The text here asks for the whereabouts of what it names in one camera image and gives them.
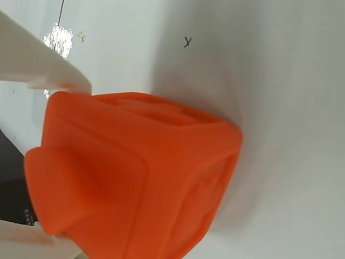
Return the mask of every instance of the shiny reflective object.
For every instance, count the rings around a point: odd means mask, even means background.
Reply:
[[[72,29],[67,30],[58,23],[55,23],[52,30],[44,36],[43,42],[46,46],[60,54],[64,59],[67,59],[73,44],[73,34],[74,32]],[[44,94],[46,98],[49,99],[51,90],[45,89]]]

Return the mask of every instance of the white plastic piece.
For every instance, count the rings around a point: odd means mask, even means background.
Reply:
[[[0,11],[0,80],[29,88],[92,93],[91,83],[73,65]]]
[[[61,259],[74,258],[80,248],[63,236],[48,236],[38,222],[26,226],[0,220],[1,258]]]

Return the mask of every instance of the orange 3d printed part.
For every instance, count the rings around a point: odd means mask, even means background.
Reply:
[[[178,259],[206,234],[238,159],[228,122],[142,93],[55,93],[25,156],[34,209],[91,259]]]

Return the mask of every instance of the orange plastic object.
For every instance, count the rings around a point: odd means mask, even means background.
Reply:
[[[55,93],[25,156],[44,230],[91,259],[182,258],[206,234],[241,146],[229,123],[142,93]]]

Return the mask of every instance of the white surface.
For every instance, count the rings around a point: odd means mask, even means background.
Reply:
[[[0,0],[3,12],[42,41],[57,22],[60,6],[52,0]],[[0,81],[0,128],[23,154],[40,145],[46,106],[43,90],[26,85]]]
[[[32,227],[2,220],[0,249],[4,259],[72,259],[80,253],[70,240],[48,236],[38,222]]]
[[[69,60],[94,93],[153,92],[243,129],[222,207],[186,258],[345,257],[344,10],[337,0],[66,0],[62,26],[85,34]],[[30,121],[6,113],[1,127]]]
[[[65,60],[72,47],[71,31],[55,24],[42,43],[3,12],[0,24],[0,80],[29,83],[34,89],[68,88],[91,94],[90,82]]]

